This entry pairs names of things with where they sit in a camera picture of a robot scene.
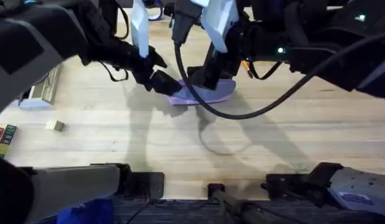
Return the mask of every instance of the purple sponge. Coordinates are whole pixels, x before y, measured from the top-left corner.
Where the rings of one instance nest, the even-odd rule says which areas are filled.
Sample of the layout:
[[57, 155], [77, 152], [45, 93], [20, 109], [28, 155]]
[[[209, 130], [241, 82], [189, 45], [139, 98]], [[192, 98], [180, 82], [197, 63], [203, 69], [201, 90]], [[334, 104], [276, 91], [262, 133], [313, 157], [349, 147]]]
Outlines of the purple sponge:
[[[173, 96], [167, 96], [169, 102], [172, 105], [196, 105], [199, 104], [195, 100], [193, 95], [188, 90], [183, 80], [179, 80], [179, 83], [182, 84], [183, 88], [175, 93]], [[206, 103], [218, 103], [226, 101], [231, 97], [231, 94], [235, 89], [235, 81], [229, 79], [220, 79], [217, 83], [216, 90], [208, 90], [200, 88], [198, 86], [193, 86], [198, 95]]]

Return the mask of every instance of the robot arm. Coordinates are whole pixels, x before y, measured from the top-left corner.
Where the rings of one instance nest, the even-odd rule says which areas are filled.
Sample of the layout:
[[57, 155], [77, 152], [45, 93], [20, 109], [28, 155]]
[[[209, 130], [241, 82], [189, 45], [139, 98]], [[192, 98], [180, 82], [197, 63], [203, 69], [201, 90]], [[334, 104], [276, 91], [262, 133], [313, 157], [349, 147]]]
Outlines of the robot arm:
[[154, 65], [166, 67], [149, 47], [146, 57], [138, 47], [120, 40], [116, 30], [117, 3], [89, 0], [18, 4], [0, 11], [0, 112], [49, 70], [78, 55], [83, 65], [103, 62], [132, 72], [147, 91], [172, 95], [180, 84]]
[[[173, 16], [172, 39], [179, 71], [192, 96], [211, 113], [227, 119], [262, 115], [284, 102], [314, 76], [347, 91], [358, 90], [385, 98], [385, 0], [377, 4], [367, 0], [222, 2], [219, 6], [221, 16], [212, 18], [214, 21], [207, 21], [208, 11], [219, 10], [211, 7], [218, 4], [217, 1], [210, 1], [203, 7], [189, 0], [179, 0]], [[254, 21], [244, 12], [245, 6], [252, 6]], [[212, 44], [205, 64], [199, 69], [190, 67], [185, 72], [180, 48], [191, 26], [198, 20]], [[279, 99], [260, 110], [242, 115], [225, 114], [209, 106], [193, 85], [216, 89], [221, 78], [237, 75], [241, 60], [250, 64], [277, 62], [264, 77], [269, 77], [281, 63], [289, 64], [292, 72], [305, 76]]]

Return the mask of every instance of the wood grain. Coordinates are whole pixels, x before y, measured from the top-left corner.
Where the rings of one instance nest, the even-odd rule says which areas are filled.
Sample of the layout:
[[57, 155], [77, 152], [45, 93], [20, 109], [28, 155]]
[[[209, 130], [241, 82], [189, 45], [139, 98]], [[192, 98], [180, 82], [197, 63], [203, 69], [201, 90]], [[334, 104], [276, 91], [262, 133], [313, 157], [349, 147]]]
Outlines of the wood grain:
[[[119, 33], [125, 25], [119, 23]], [[150, 24], [150, 45], [180, 78], [167, 22]], [[195, 27], [182, 47], [185, 66], [200, 65], [209, 46]], [[264, 72], [271, 63], [257, 63]], [[228, 113], [257, 110], [302, 75], [282, 66], [262, 82], [240, 69], [231, 100], [214, 105]], [[49, 120], [67, 127], [45, 130]], [[18, 166], [129, 163], [135, 171], [166, 175], [165, 198], [205, 198], [205, 186], [222, 182], [238, 197], [266, 198], [259, 184], [269, 172], [309, 172], [321, 161], [385, 174], [385, 100], [345, 92], [315, 78], [297, 94], [258, 118], [231, 121], [200, 106], [171, 106], [134, 79], [113, 83], [98, 63], [64, 63], [54, 110], [8, 108], [0, 124], [19, 129], [6, 158]]]

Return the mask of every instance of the dark carpet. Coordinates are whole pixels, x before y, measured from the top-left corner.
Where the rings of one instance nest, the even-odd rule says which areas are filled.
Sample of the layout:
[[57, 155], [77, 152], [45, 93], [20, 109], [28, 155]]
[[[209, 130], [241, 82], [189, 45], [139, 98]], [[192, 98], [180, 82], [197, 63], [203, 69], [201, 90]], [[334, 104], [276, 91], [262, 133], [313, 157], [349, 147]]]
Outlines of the dark carpet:
[[[145, 223], [224, 223], [218, 205], [206, 205], [201, 207], [205, 201], [197, 200], [158, 200], [157, 206], [149, 205], [137, 215], [130, 224]], [[314, 207], [307, 202], [257, 202], [259, 205], [275, 213], [300, 220], [303, 223], [385, 223], [385, 217], [349, 210], [338, 210], [333, 207]], [[115, 210], [115, 223], [126, 224], [130, 217], [142, 206], [146, 205], [142, 200], [125, 200], [115, 197], [113, 199]], [[286, 223], [278, 219], [274, 223]]]

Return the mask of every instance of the black cable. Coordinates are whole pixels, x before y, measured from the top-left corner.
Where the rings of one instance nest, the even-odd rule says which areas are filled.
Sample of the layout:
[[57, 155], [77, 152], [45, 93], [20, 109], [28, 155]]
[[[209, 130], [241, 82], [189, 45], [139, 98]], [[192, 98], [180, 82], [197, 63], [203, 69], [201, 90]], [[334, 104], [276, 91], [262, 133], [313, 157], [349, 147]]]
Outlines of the black cable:
[[128, 14], [125, 12], [125, 10], [118, 4], [118, 2], [115, 1], [117, 4], [120, 12], [122, 13], [123, 19], [125, 20], [126, 23], [126, 34], [122, 37], [118, 37], [120, 40], [124, 40], [129, 36], [129, 17]]
[[131, 221], [133, 221], [133, 219], [135, 219], [136, 216], [137, 216], [138, 214], [140, 214], [140, 213], [141, 213], [147, 206], [149, 206], [150, 203], [151, 203], [151, 201], [149, 200], [147, 203], [145, 203], [143, 206], [141, 206], [141, 207], [137, 210], [137, 212], [135, 212], [135, 213], [129, 218], [129, 220], [126, 222], [126, 224], [131, 223]]
[[283, 219], [285, 219], [285, 220], [288, 220], [288, 221], [291, 221], [291, 222], [295, 222], [295, 223], [299, 223], [299, 224], [307, 224], [307, 223], [305, 223], [305, 222], [303, 222], [303, 221], [300, 221], [300, 220], [297, 220], [297, 219], [288, 217], [288, 216], [286, 216], [286, 215], [279, 214], [279, 213], [277, 213], [277, 212], [275, 212], [275, 211], [273, 211], [273, 210], [271, 210], [271, 209], [264, 208], [264, 207], [262, 207], [261, 205], [257, 205], [256, 203], [253, 203], [253, 204], [254, 204], [258, 209], [263, 210], [263, 211], [265, 211], [265, 212], [268, 212], [268, 213], [270, 213], [270, 214], [272, 214], [272, 215], [275, 215], [276, 217], [280, 217], [280, 218], [283, 218]]
[[111, 71], [108, 69], [108, 67], [107, 67], [103, 62], [99, 62], [99, 63], [102, 64], [102, 65], [104, 66], [104, 68], [107, 70], [108, 74], [110, 75], [110, 79], [111, 79], [113, 82], [120, 82], [120, 81], [124, 81], [124, 80], [129, 79], [129, 73], [128, 73], [128, 71], [126, 71], [125, 69], [124, 69], [125, 75], [126, 75], [125, 78], [121, 78], [121, 79], [117, 80], [116, 78], [113, 77]]
[[258, 76], [257, 75], [257, 72], [256, 72], [256, 69], [255, 69], [255, 66], [254, 66], [254, 63], [253, 62], [247, 62], [248, 63], [248, 66], [249, 66], [249, 71], [248, 73], [250, 72], [251, 75], [253, 77], [255, 77], [256, 79], [259, 79], [259, 80], [266, 80], [268, 77], [270, 77], [271, 75], [273, 75], [273, 73], [279, 68], [279, 66], [282, 64], [282, 62], [277, 62], [273, 65], [273, 67], [266, 72], [266, 74], [262, 77]]
[[348, 54], [348, 53], [350, 53], [350, 52], [352, 52], [352, 51], [354, 51], [354, 50], [356, 50], [356, 49], [358, 49], [364, 45], [370, 44], [372, 42], [380, 41], [381, 39], [385, 39], [385, 32], [378, 34], [378, 35], [371, 36], [371, 37], [367, 37], [367, 38], [362, 39], [362, 40], [359, 40], [359, 41], [353, 43], [352, 45], [350, 45], [349, 47], [346, 47], [346, 48], [340, 50], [339, 52], [335, 53], [334, 55], [328, 57], [321, 64], [317, 65], [311, 72], [309, 72], [307, 75], [305, 75], [294, 86], [292, 86], [287, 92], [285, 92], [280, 98], [273, 101], [271, 104], [265, 106], [264, 108], [262, 108], [258, 111], [254, 111], [252, 113], [242, 114], [242, 115], [226, 114], [226, 113], [223, 113], [223, 112], [220, 112], [220, 111], [214, 109], [209, 104], [207, 104], [198, 95], [198, 93], [195, 91], [195, 89], [193, 88], [193, 86], [191, 85], [191, 83], [188, 79], [186, 71], [184, 70], [183, 61], [181, 60], [180, 45], [178, 45], [178, 44], [174, 45], [174, 53], [176, 54], [176, 61], [178, 63], [178, 68], [179, 68], [179, 71], [180, 71], [181, 77], [183, 78], [184, 83], [186, 84], [188, 90], [191, 92], [192, 96], [198, 101], [198, 103], [201, 106], [203, 106], [209, 112], [211, 112], [217, 116], [220, 116], [221, 118], [249, 119], [249, 118], [254, 118], [256, 116], [262, 115], [262, 114], [274, 109], [275, 107], [277, 107], [281, 103], [283, 103], [286, 99], [288, 99], [291, 95], [293, 95], [297, 90], [299, 90], [304, 84], [309, 82], [309, 80], [311, 80], [311, 78], [313, 78], [316, 74], [322, 72], [327, 66], [336, 62], [342, 56], [344, 56], [344, 55], [346, 55], [346, 54]]

